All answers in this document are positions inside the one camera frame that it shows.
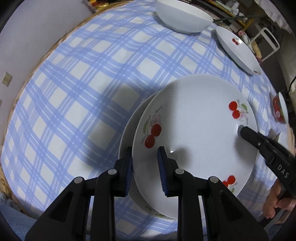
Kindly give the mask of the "right hand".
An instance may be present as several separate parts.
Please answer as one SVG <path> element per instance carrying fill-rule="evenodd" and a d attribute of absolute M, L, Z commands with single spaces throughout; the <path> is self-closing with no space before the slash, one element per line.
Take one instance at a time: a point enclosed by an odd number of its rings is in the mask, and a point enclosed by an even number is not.
<path fill-rule="evenodd" d="M 267 219 L 275 217 L 275 209 L 280 208 L 283 210 L 292 211 L 295 207 L 295 199 L 284 198 L 279 200 L 278 196 L 281 192 L 280 181 L 276 179 L 272 185 L 269 195 L 263 205 L 263 216 Z"/>

